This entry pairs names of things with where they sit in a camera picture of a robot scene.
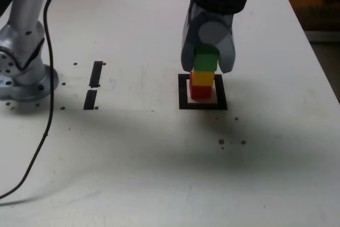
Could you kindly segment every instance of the white table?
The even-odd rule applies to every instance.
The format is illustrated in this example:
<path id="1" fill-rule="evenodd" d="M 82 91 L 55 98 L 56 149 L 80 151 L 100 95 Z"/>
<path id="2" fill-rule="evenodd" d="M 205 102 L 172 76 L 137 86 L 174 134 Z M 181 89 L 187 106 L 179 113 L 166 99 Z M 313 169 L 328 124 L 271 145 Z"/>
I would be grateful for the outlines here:
<path id="1" fill-rule="evenodd" d="M 249 0 L 235 16 L 226 112 L 178 109 L 188 3 L 53 1 L 66 85 L 27 181 L 1 201 L 1 227 L 338 226 L 340 107 L 288 0 Z M 99 110 L 84 111 L 94 61 L 107 63 Z M 40 104 L 0 104 L 0 193 L 41 139 Z"/>

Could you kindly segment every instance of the black cable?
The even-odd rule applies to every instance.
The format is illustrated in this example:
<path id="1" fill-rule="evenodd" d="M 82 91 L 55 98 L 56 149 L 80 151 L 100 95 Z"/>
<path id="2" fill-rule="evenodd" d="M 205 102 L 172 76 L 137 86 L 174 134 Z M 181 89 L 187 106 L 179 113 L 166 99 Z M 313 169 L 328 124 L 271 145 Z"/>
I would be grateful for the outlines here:
<path id="1" fill-rule="evenodd" d="M 45 139 L 48 135 L 48 131 L 49 128 L 51 126 L 52 123 L 52 117 L 53 117 L 53 106 L 54 106 L 54 75 L 53 75 L 53 52 L 52 52 L 52 44 L 51 44 L 51 39 L 49 37 L 49 32 L 48 32 L 48 25 L 47 25 L 47 11 L 48 11 L 48 7 L 50 5 L 52 0 L 47 0 L 45 7 L 44 7 L 44 26 L 45 26 L 45 32 L 46 32 L 46 39 L 47 39 L 47 44 L 48 44 L 48 50 L 49 50 L 49 61 L 50 61 L 50 68 L 49 68 L 49 73 L 50 73 L 50 90 L 51 90 L 51 95 L 50 95 L 50 108 L 49 108 L 49 117 L 48 117 L 48 122 L 47 122 L 47 126 L 46 126 L 46 130 L 42 136 L 41 142 L 36 150 L 36 152 L 34 153 L 34 156 L 30 162 L 30 165 L 28 166 L 25 175 L 23 176 L 23 178 L 21 179 L 20 183 L 14 187 L 12 190 L 10 190 L 9 192 L 6 192 L 5 194 L 0 196 L 0 199 L 3 199 L 5 197 L 7 197 L 8 195 L 14 193 L 16 190 L 18 190 L 22 184 L 25 182 L 28 174 L 30 173 L 32 166 L 34 164 L 34 161 L 36 160 L 41 147 L 43 146 Z"/>

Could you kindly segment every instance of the toy block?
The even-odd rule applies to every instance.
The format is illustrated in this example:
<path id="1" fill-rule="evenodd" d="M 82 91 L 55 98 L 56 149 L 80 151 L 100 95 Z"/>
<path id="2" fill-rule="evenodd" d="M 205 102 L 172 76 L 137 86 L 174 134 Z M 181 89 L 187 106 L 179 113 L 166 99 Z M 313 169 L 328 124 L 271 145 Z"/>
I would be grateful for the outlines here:
<path id="1" fill-rule="evenodd" d="M 192 72 L 190 73 L 190 97 L 192 99 L 208 99 L 211 96 L 213 90 L 212 86 L 194 86 L 192 84 Z"/>
<path id="2" fill-rule="evenodd" d="M 215 54 L 196 54 L 194 60 L 195 71 L 210 71 L 217 70 L 218 55 Z"/>
<path id="3" fill-rule="evenodd" d="M 219 51 L 212 45 L 199 45 L 195 49 L 194 70 L 216 71 Z"/>
<path id="4" fill-rule="evenodd" d="M 213 86 L 215 72 L 196 71 L 192 72 L 192 85 Z"/>

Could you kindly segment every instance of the red block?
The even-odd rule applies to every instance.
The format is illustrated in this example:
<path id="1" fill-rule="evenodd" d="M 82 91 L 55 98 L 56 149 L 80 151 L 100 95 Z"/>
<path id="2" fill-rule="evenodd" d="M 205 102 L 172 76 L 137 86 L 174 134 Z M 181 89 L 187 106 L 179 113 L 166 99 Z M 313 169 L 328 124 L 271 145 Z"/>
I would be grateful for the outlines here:
<path id="1" fill-rule="evenodd" d="M 208 99 L 211 96 L 212 86 L 192 85 L 192 72 L 190 73 L 190 96 L 192 99 Z"/>

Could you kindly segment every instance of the yellow block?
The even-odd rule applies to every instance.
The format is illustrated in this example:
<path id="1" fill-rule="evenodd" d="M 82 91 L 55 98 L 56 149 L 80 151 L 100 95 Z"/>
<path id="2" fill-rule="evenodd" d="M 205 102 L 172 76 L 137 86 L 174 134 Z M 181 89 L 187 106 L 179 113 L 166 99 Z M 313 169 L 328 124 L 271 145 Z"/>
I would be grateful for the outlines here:
<path id="1" fill-rule="evenodd" d="M 192 85 L 194 86 L 213 86 L 215 72 L 193 71 Z"/>

